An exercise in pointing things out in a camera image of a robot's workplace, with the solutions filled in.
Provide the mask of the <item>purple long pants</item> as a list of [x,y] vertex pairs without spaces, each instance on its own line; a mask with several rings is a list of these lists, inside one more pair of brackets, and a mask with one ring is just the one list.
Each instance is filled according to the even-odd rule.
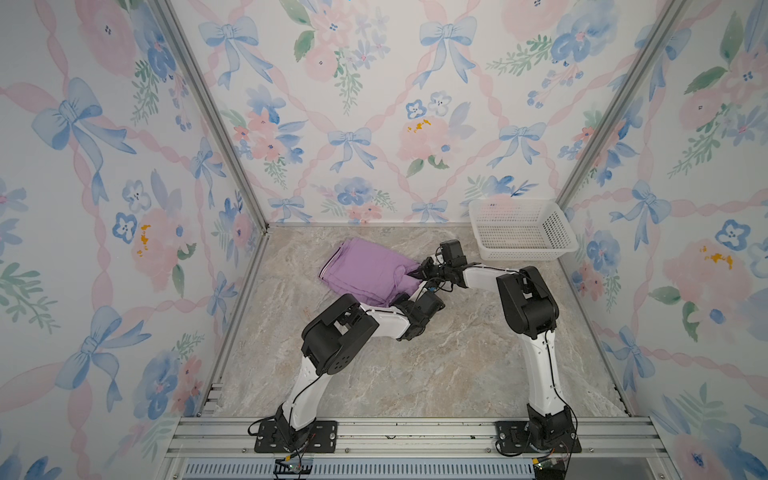
[[382,245],[361,238],[343,241],[318,278],[339,295],[389,307],[401,294],[413,295],[421,282],[410,273],[420,264]]

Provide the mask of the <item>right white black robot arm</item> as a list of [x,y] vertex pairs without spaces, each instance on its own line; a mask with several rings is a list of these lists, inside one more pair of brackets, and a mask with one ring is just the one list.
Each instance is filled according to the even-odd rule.
[[562,447],[569,453],[579,452],[578,419],[561,393],[556,364],[559,306],[539,270],[436,264],[429,258],[409,275],[427,287],[447,283],[498,295],[507,325],[522,342],[529,389],[528,444],[538,451]]

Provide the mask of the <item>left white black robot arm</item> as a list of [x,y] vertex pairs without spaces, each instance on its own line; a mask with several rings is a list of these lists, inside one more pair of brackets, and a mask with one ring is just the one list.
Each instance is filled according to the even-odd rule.
[[302,331],[300,371],[275,415],[279,431],[291,440],[308,432],[331,377],[348,367],[370,339],[410,341],[444,308],[431,291],[413,298],[401,294],[390,307],[366,305],[351,294],[340,296]]

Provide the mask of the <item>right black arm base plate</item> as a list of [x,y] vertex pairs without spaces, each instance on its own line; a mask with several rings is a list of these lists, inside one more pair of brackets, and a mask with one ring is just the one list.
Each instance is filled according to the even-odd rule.
[[495,448],[502,455],[546,453],[581,453],[582,446],[573,427],[548,432],[542,426],[531,425],[528,421],[496,421]]

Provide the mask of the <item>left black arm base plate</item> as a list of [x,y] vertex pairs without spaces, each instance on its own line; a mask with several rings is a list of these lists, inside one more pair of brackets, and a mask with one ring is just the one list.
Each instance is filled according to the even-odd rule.
[[338,440],[338,422],[315,420],[307,427],[295,430],[284,418],[270,417],[254,422],[248,434],[255,439],[255,453],[334,453]]

